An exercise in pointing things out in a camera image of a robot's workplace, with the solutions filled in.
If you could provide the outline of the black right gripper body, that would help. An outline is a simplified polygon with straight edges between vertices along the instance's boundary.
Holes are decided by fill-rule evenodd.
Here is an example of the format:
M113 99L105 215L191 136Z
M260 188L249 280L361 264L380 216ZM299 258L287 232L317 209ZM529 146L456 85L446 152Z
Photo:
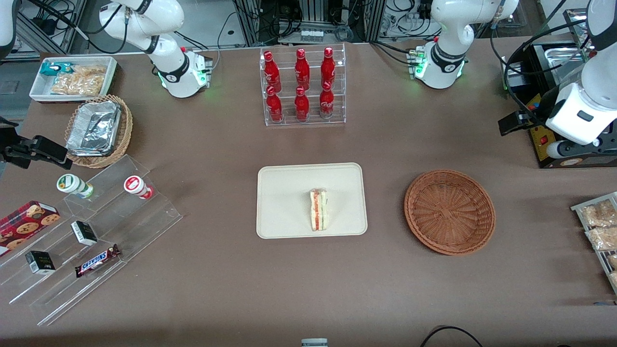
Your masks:
M28 169L31 161L44 161L52 164L51 157L40 147L38 140L17 137L13 140L1 139L0 161L22 169Z

